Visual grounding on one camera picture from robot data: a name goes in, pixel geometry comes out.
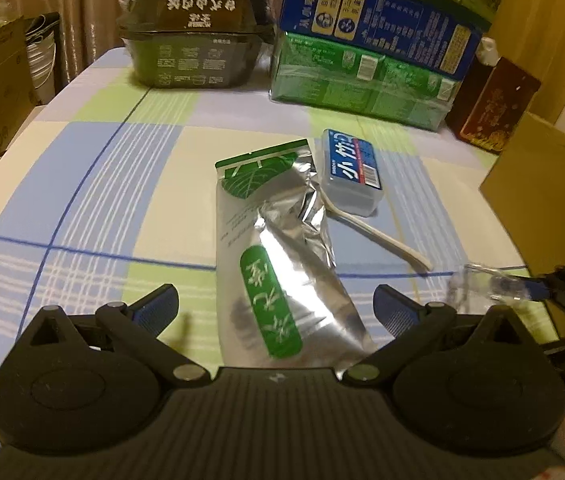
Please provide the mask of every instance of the green label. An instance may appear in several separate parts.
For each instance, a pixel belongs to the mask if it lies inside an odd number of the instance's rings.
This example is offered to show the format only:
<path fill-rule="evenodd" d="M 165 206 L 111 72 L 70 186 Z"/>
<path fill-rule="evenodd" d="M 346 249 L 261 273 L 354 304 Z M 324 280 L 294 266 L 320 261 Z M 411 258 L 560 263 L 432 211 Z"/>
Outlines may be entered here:
<path fill-rule="evenodd" d="M 302 339 L 264 247 L 249 247 L 240 257 L 240 270 L 269 355 L 283 359 L 298 354 Z"/>
<path fill-rule="evenodd" d="M 263 184 L 290 169 L 296 159 L 294 152 L 229 168 L 225 170 L 222 188 L 235 197 L 248 198 Z"/>
<path fill-rule="evenodd" d="M 398 97 L 416 97 L 422 100 L 449 101 L 459 83 L 425 68 L 409 65 L 397 59 L 384 60 L 380 78 L 385 92 Z"/>
<path fill-rule="evenodd" d="M 377 64 L 384 58 L 381 54 L 374 54 L 354 46 L 299 36 L 290 32 L 280 38 L 280 41 L 283 43 L 281 65 L 324 68 L 333 75 L 348 75 L 357 78 L 361 70 L 360 64 L 373 63 L 372 60 L 374 60 L 373 69 L 369 68 L 371 70 L 369 76 L 364 73 L 369 65 L 363 65 L 364 77 L 357 79 L 362 85 L 375 78 Z"/>

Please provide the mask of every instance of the blue stripe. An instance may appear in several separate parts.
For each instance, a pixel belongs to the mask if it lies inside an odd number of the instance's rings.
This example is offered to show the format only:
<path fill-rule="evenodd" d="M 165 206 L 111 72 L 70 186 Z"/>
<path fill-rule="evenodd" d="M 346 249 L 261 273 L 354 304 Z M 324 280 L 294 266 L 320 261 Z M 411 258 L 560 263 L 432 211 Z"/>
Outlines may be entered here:
<path fill-rule="evenodd" d="M 48 244 L 67 200 L 120 127 L 120 123 L 67 124 L 9 198 L 0 213 L 0 235 Z"/>
<path fill-rule="evenodd" d="M 386 150 L 376 150 L 376 155 L 386 198 L 365 221 L 425 254 L 437 269 L 458 269 L 466 263 L 456 229 L 422 161 Z M 328 218 L 328 225 L 338 269 L 345 275 L 420 275 L 403 257 L 348 224 Z"/>
<path fill-rule="evenodd" d="M 45 245 L 37 244 L 35 242 L 30 242 L 28 240 L 18 240 L 16 238 L 9 238 L 5 236 L 0 236 L 0 240 L 3 242 L 11 242 L 13 244 L 26 245 L 31 247 L 39 247 L 43 249 L 49 248 L 50 250 L 58 249 L 62 251 L 67 251 L 67 253 L 73 254 L 84 254 L 86 256 L 103 256 L 105 258 L 111 258 L 112 260 L 123 260 L 126 262 L 134 262 L 139 264 L 150 264 L 165 267 L 178 267 L 181 269 L 192 269 L 192 270 L 216 270 L 215 266 L 208 266 L 202 264 L 184 264 L 181 262 L 171 262 L 168 260 L 155 260 L 153 258 L 139 258 L 137 256 L 125 256 L 124 254 L 112 254 L 104 253 L 100 251 L 88 251 L 85 249 L 74 249 L 72 247 L 62 246 L 62 245 Z M 500 270 L 524 270 L 526 266 L 513 266 L 513 267 L 499 267 Z M 427 278 L 435 276 L 451 276 L 454 270 L 444 270 L 440 272 L 428 272 L 426 274 L 418 274 L 416 272 L 403 272 L 403 273 L 388 273 L 388 274 L 352 274 L 349 272 L 338 272 L 338 277 L 341 279 L 361 279 L 361 280 L 385 280 L 391 278 Z"/>
<path fill-rule="evenodd" d="M 51 251 L 49 261 L 57 252 L 57 249 Z M 66 275 L 45 267 L 29 310 L 33 315 L 45 304 L 51 303 L 61 304 L 66 314 L 93 314 L 103 303 L 122 300 L 129 265 L 125 260 L 81 255 L 77 262 L 62 269 Z M 73 272 L 102 276 L 102 279 L 75 279 Z"/>
<path fill-rule="evenodd" d="M 174 124 L 126 124 L 74 200 L 57 242 L 133 253 L 154 189 L 181 131 L 182 126 Z"/>
<path fill-rule="evenodd" d="M 128 115 L 125 117 L 125 119 L 120 123 L 118 128 L 116 128 L 116 130 L 114 131 L 114 134 L 111 137 L 109 137 L 109 140 L 107 140 L 105 145 L 102 147 L 102 150 L 100 150 L 100 153 L 98 153 L 98 155 L 96 156 L 94 161 L 91 163 L 91 166 L 89 166 L 85 175 L 80 180 L 78 187 L 76 187 L 76 190 L 74 191 L 73 195 L 69 199 L 69 203 L 67 203 L 65 210 L 62 212 L 62 215 L 60 216 L 60 219 L 58 220 L 58 224 L 56 225 L 56 228 L 54 229 L 53 234 L 51 235 L 51 240 L 49 242 L 49 245 L 45 249 L 44 255 L 42 256 L 42 261 L 40 262 L 40 267 L 38 267 L 38 272 L 36 272 L 36 276 L 34 278 L 34 283 L 32 285 L 32 290 L 29 293 L 29 298 L 27 299 L 27 304 L 24 307 L 24 312 L 22 313 L 22 319 L 20 320 L 20 325 L 18 326 L 18 333 L 16 334 L 16 338 L 20 337 L 20 334 L 22 332 L 22 326 L 24 325 L 24 320 L 27 317 L 27 312 L 29 311 L 29 307 L 32 304 L 32 299 L 34 298 L 36 286 L 38 285 L 38 281 L 40 280 L 42 270 L 44 269 L 44 264 L 47 262 L 47 258 L 49 257 L 49 254 L 51 252 L 51 248 L 52 248 L 52 245 L 54 243 L 54 240 L 56 239 L 56 236 L 58 235 L 58 232 L 60 231 L 60 226 L 62 225 L 62 222 L 64 221 L 65 217 L 67 216 L 67 213 L 69 213 L 69 209 L 71 208 L 74 200 L 78 196 L 80 189 L 83 187 L 84 183 L 86 182 L 86 179 L 89 177 L 91 172 L 94 170 L 96 164 L 98 163 L 98 160 L 100 160 L 102 154 L 105 152 L 107 147 L 114 141 L 115 136 L 118 134 L 118 132 L 120 132 L 122 127 L 126 124 L 126 121 L 129 119 L 131 114 L 133 114 L 133 112 L 136 111 L 136 108 L 138 108 L 138 106 L 140 106 L 140 103 L 143 102 L 144 98 L 149 93 L 149 90 L 150 89 L 147 89 L 147 91 L 143 94 L 143 96 L 139 99 L 139 101 L 134 105 L 134 107 L 131 108 L 131 111 L 128 113 Z"/>

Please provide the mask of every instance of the silver foil bag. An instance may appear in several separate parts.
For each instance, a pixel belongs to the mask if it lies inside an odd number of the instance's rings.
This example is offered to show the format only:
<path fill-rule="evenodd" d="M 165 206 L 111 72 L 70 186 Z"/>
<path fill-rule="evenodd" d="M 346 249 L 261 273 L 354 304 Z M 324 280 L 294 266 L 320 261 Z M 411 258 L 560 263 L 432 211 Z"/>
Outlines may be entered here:
<path fill-rule="evenodd" d="M 342 372 L 373 352 L 335 274 L 307 141 L 216 168 L 216 304 L 225 364 Z"/>

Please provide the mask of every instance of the plaid tablecloth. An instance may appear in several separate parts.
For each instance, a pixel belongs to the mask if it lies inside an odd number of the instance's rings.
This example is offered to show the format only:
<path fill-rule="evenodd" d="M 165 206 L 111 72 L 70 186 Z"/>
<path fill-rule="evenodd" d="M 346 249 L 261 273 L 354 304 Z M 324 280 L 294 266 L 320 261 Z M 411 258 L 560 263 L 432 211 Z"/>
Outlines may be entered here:
<path fill-rule="evenodd" d="M 372 294 L 390 283 L 420 303 L 443 299 L 468 261 L 523 263 L 480 195 L 494 157 L 438 134 L 271 102 L 266 75 L 233 91 L 147 89 L 112 50 L 65 88 L 0 161 L 0 363 L 45 304 L 91 313 L 173 283 L 180 314 L 162 338 L 202 365 L 222 363 L 215 314 L 214 163 L 333 128 L 370 140 L 385 199 L 371 223 L 426 254 L 402 259 L 329 222 L 337 268 L 379 344 L 390 336 Z M 545 330 L 544 318 L 533 321 Z"/>

